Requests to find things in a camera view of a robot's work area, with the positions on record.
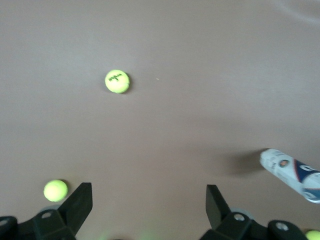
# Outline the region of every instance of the tennis ball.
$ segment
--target tennis ball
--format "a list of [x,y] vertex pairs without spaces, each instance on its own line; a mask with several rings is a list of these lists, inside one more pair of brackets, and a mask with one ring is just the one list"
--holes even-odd
[[309,240],[320,240],[320,231],[311,230],[308,231],[305,236]]
[[130,81],[128,75],[121,70],[112,70],[105,77],[106,87],[113,93],[122,94],[128,90]]
[[51,202],[59,202],[67,196],[68,186],[61,180],[48,182],[43,190],[43,194]]

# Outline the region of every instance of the white cylindrical can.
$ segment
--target white cylindrical can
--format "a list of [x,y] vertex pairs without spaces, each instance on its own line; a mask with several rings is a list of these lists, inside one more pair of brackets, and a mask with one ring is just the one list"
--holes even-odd
[[320,204],[320,171],[272,148],[261,153],[260,163],[308,201]]

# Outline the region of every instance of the black plastic bracket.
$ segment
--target black plastic bracket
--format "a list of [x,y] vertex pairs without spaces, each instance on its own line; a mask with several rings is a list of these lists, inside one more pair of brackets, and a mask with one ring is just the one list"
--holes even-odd
[[75,240],[92,207],[92,185],[83,182],[57,210],[20,224],[14,216],[0,217],[0,240]]
[[201,240],[307,240],[288,221],[273,220],[264,227],[243,213],[231,212],[216,185],[206,187],[205,209],[212,229]]

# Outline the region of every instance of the metal screw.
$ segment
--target metal screw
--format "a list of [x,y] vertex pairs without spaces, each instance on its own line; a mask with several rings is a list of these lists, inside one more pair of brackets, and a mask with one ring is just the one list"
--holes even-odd
[[0,226],[6,225],[8,223],[7,219],[0,221]]
[[275,224],[275,226],[276,226],[279,230],[283,230],[283,231],[288,231],[288,230],[289,230],[288,226],[285,225],[285,224],[282,223],[282,222],[277,222],[277,223]]
[[46,212],[46,213],[42,214],[41,218],[46,219],[46,218],[49,218],[50,216],[51,216],[51,212]]
[[235,214],[235,215],[234,215],[234,218],[235,218],[235,220],[237,220],[237,221],[244,221],[244,220],[245,220],[245,217],[242,216],[242,215],[239,214],[239,213]]

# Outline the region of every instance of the can label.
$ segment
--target can label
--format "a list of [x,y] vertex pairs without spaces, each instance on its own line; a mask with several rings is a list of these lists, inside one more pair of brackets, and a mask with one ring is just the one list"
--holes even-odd
[[320,203],[320,171],[276,149],[262,152],[260,163],[308,201]]
[[310,174],[320,173],[320,171],[305,165],[303,162],[300,162],[296,159],[294,159],[294,171],[296,178],[300,183],[302,183],[303,180]]

